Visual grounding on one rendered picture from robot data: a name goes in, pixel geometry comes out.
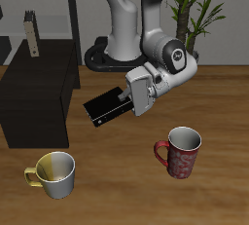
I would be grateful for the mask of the flat black base plate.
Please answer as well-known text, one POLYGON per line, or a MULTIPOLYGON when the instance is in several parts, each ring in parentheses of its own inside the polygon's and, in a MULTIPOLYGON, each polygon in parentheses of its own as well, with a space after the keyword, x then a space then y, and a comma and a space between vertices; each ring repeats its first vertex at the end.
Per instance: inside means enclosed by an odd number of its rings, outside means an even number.
POLYGON ((94 45, 85 53, 85 64, 88 69, 95 72, 128 72, 148 61, 144 55, 130 61, 115 60, 104 53, 107 44, 108 38, 106 36, 95 39, 94 45))

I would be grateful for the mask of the red patterned mug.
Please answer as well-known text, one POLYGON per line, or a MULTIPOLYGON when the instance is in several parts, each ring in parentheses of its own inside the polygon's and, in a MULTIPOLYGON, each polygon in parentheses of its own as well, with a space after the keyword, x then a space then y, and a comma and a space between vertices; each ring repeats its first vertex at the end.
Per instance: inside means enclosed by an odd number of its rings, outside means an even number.
POLYGON ((154 153, 167 168, 170 176, 185 179, 193 170, 200 145, 201 136, 197 131, 187 127, 178 127, 170 131, 167 141, 161 140, 155 144, 154 153), (167 149, 166 159, 158 153, 161 147, 167 149))

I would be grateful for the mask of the green pot plant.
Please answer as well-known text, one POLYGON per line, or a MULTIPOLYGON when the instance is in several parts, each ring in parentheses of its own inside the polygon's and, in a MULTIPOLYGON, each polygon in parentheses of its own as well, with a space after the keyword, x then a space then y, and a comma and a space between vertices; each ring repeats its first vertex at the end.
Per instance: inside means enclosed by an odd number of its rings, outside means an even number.
POLYGON ((175 7, 170 6, 177 22, 176 37, 184 43, 187 52, 198 60, 198 52, 194 50, 196 37, 200 34, 206 35, 206 27, 212 22, 224 19, 219 16, 223 3, 217 5, 210 13, 208 9, 212 0, 173 0, 175 7))

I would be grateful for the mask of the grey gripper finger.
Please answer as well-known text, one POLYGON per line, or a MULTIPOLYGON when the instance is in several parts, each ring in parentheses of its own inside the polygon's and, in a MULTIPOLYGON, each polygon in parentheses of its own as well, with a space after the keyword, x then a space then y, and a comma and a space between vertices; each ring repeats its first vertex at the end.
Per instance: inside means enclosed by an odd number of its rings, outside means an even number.
POLYGON ((121 94, 118 95, 120 101, 124 101, 130 95, 130 87, 127 87, 121 94))

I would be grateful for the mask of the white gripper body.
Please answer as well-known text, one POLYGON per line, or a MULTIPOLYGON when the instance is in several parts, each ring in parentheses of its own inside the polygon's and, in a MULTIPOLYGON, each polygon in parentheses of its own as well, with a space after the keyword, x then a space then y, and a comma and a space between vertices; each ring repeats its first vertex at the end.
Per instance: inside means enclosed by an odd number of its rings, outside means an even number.
POLYGON ((135 116, 140 116, 154 104, 154 99, 150 96, 152 75, 144 66, 138 66, 127 72, 125 79, 133 102, 132 112, 135 116))

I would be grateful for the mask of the white and yellow mug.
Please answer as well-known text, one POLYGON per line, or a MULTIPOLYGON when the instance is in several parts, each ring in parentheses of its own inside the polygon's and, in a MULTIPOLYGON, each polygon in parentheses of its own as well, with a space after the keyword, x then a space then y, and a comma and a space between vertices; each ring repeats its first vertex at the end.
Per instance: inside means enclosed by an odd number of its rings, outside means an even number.
POLYGON ((65 152, 55 151, 40 158, 34 168, 24 170, 31 187, 41 187, 53 199, 67 197, 74 188, 75 160, 65 152))

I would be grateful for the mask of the beige book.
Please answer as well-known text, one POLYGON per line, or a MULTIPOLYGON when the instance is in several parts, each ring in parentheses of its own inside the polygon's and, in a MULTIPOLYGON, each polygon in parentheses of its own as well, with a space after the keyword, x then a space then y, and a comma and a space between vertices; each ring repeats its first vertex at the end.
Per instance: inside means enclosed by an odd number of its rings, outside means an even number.
POLYGON ((23 25, 30 55, 38 57, 40 55, 40 36, 34 10, 25 12, 23 25))

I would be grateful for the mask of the dark brown desk caddy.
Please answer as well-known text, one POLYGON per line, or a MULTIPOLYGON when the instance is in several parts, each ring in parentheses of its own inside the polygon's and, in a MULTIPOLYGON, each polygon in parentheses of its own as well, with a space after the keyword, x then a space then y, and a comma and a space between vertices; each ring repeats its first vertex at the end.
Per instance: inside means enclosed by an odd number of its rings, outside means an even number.
POLYGON ((75 42, 43 40, 38 57, 22 41, 0 80, 0 125, 11 148, 67 148, 66 118, 80 87, 75 42))

